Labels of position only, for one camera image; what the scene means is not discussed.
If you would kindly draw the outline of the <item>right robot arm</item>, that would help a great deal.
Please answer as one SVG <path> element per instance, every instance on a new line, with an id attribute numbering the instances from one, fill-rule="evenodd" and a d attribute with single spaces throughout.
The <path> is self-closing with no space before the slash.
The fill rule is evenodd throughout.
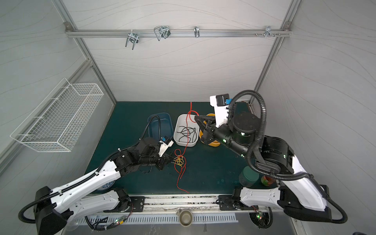
<path id="1" fill-rule="evenodd" d="M 235 188 L 230 199 L 219 203 L 231 210 L 251 210 L 255 206 L 273 207 L 301 221 L 343 224 L 348 215 L 335 203 L 326 185 L 300 164 L 290 145 L 281 138 L 265 134 L 267 108 L 256 91 L 244 90 L 211 97 L 215 116 L 195 116 L 202 141 L 220 142 L 247 162 L 250 169 L 279 181 L 271 190 Z"/>

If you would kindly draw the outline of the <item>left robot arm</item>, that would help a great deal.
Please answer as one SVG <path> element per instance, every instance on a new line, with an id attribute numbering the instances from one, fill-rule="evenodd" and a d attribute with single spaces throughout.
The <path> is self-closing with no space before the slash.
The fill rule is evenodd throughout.
<path id="1" fill-rule="evenodd" d="M 91 196 L 108 183 L 136 172 L 141 166 L 154 166 L 162 170 L 173 162 L 166 151 L 173 140 L 162 135 L 156 140 L 141 136 L 136 144 L 118 149 L 107 156 L 100 166 L 65 185 L 50 189 L 43 187 L 36 192 L 35 200 L 24 206 L 18 219 L 35 224 L 39 235 L 54 235 L 75 219 L 100 211 L 123 212 L 131 205 L 128 194 L 122 190 Z"/>

